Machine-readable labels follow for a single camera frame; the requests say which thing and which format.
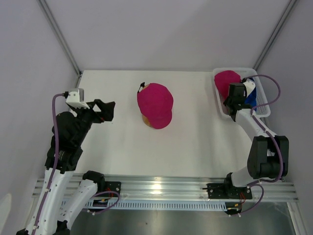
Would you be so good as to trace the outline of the blue cap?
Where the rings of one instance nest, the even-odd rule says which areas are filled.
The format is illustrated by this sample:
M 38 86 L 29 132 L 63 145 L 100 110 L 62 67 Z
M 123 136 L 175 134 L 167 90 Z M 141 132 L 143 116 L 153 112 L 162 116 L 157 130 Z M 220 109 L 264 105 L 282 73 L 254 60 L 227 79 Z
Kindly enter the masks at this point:
M 252 107 L 256 106 L 257 105 L 256 97 L 257 97 L 257 89 L 255 88 L 255 90 L 249 96 L 246 97 L 245 104 L 249 104 Z

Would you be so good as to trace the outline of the pink cap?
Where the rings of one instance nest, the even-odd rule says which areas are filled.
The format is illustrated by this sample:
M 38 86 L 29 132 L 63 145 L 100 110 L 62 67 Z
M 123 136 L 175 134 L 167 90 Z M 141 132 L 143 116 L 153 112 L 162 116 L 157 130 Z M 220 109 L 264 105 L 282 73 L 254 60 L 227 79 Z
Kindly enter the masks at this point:
M 154 83 L 157 89 L 156 115 L 150 119 L 154 129 L 163 129 L 168 126 L 172 120 L 172 109 L 174 98 L 170 91 L 163 85 Z
M 214 82 L 218 92 L 226 99 L 228 97 L 229 85 L 231 83 L 240 83 L 241 77 L 235 71 L 225 70 L 214 76 Z

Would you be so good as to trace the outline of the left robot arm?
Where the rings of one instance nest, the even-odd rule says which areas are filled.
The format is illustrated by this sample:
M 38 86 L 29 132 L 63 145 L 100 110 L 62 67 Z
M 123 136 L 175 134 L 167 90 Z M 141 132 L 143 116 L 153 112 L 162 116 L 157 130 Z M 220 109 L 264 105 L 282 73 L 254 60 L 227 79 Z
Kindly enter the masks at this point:
M 68 235 L 71 227 L 95 195 L 106 190 L 102 173 L 87 171 L 78 189 L 63 205 L 62 201 L 83 153 L 81 145 L 93 124 L 112 121 L 115 102 L 96 99 L 86 108 L 70 105 L 71 111 L 53 116 L 53 137 L 45 162 L 45 177 L 39 202 L 28 225 L 19 235 Z

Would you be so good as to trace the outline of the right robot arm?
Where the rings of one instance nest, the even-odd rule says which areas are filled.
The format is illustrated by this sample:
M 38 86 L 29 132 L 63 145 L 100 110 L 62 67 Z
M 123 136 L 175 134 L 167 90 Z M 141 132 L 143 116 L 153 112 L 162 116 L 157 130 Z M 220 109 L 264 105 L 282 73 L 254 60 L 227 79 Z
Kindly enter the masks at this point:
M 289 169 L 289 140 L 268 129 L 256 116 L 252 106 L 245 103 L 247 87 L 231 83 L 224 101 L 229 115 L 239 124 L 252 141 L 247 164 L 231 172 L 223 183 L 209 183 L 209 199 L 251 199 L 251 187 L 261 182 L 275 183 L 285 177 Z

